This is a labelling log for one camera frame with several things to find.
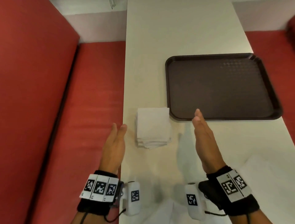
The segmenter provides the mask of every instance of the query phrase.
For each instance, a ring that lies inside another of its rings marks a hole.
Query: brown serving tray
[[[199,108],[206,120],[273,120],[281,104],[252,53],[173,56],[166,64],[167,105],[178,121]]]

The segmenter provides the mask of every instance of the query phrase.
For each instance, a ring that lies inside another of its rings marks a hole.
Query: white table
[[[142,212],[121,215],[120,224],[141,223],[171,197],[185,203],[183,185],[204,180],[191,122],[171,120],[172,142],[137,148],[140,107],[165,107],[165,62],[175,55],[252,52],[232,3],[227,0],[128,0],[123,122],[128,125],[121,179],[141,184]],[[254,153],[292,172],[294,144],[282,118],[274,121],[209,122],[225,162],[241,167]],[[179,223],[198,223],[182,214]]]

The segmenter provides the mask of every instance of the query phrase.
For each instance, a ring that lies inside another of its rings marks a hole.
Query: black wristband
[[[96,170],[94,174],[118,178],[117,175],[101,170]],[[95,215],[108,215],[111,209],[112,202],[98,202],[82,198],[78,204],[78,212],[87,212]]]
[[[232,171],[232,168],[230,168],[229,166],[224,166],[215,173],[207,174],[210,186],[213,186],[214,188],[214,194],[211,194],[214,195],[214,198],[212,198],[212,202],[217,202],[219,209],[222,208],[224,212],[230,216],[246,215],[259,210],[259,204],[252,194],[235,202],[231,202],[229,200],[228,196],[218,182],[217,177],[230,171]],[[210,194],[210,192],[206,191],[204,187],[204,184],[199,184],[199,189],[202,192],[205,191],[206,196],[209,196],[208,194]]]

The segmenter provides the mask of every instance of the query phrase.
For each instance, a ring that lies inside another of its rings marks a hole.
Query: cable
[[[109,221],[109,220],[106,218],[106,216],[104,216],[104,220],[105,220],[106,222],[108,222],[108,223],[113,223],[113,222],[116,221],[117,218],[119,218],[119,216],[120,216],[123,212],[125,212],[125,211],[126,211],[126,209],[123,209],[123,210],[119,213],[119,215],[118,215],[114,220],[112,220],[112,221]]]
[[[88,212],[85,212],[85,214],[83,215],[83,217],[81,219],[80,224],[83,224],[83,222],[84,222],[84,220],[85,220],[85,218],[86,218],[87,215],[88,215]]]
[[[247,223],[251,224],[250,214],[246,214],[246,216],[247,216]]]
[[[205,213],[210,215],[217,215],[217,216],[227,216],[226,214],[217,214],[217,213],[208,212],[208,211],[205,211]]]

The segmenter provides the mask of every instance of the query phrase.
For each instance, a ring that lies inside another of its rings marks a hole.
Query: hand
[[[106,143],[102,148],[102,158],[99,170],[117,174],[118,169],[123,161],[125,154],[124,135],[127,131],[127,125],[123,124],[119,130],[117,125],[113,123],[112,130]]]
[[[215,173],[226,164],[215,141],[213,131],[209,128],[199,109],[196,110],[192,122],[195,127],[196,150],[203,169],[207,174]]]

